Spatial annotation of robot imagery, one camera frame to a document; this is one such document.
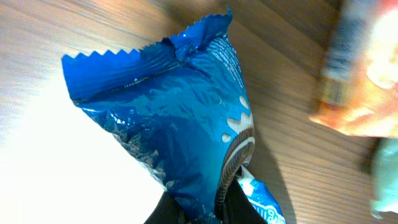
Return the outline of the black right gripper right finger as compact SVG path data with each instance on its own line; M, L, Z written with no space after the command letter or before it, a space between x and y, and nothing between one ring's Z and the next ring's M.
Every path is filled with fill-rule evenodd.
M250 204L236 179L228 188L222 218L226 224L267 224Z

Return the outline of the small orange snack box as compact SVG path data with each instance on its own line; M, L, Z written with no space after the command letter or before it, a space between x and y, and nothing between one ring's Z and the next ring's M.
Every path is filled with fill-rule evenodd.
M344 1L310 120L348 136L397 137L397 0Z

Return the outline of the blue Oreo cookie pack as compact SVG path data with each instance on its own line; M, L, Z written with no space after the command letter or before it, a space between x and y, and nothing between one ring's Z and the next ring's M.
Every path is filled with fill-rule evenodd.
M186 223L223 223L233 179L267 223L284 223L265 183L248 170L253 114L231 12L202 17L140 50L62 57L80 108L145 168L183 209Z

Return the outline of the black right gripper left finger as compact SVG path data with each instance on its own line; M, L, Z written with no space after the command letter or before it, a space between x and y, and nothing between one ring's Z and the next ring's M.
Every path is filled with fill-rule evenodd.
M164 192L144 224L186 224L186 221L182 207Z

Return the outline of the teal green snack packet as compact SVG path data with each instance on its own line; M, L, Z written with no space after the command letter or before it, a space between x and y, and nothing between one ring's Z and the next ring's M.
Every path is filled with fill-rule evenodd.
M376 199L371 201L371 214L382 219L381 212L397 213L397 139L379 142L372 160Z

